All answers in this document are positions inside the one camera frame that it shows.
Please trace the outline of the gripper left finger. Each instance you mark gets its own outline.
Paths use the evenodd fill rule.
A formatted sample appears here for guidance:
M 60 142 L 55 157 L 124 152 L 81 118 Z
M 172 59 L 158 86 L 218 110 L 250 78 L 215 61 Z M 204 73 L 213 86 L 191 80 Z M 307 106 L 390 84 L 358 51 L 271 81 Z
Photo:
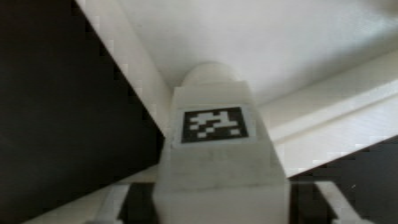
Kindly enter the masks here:
M 152 183 L 115 184 L 87 224 L 158 224 Z

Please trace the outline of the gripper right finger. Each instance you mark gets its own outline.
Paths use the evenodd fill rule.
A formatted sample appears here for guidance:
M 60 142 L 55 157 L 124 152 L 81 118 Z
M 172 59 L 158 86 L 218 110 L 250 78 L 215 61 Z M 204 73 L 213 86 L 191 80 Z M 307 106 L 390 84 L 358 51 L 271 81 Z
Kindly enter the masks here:
M 373 224 L 332 181 L 291 183 L 289 224 Z

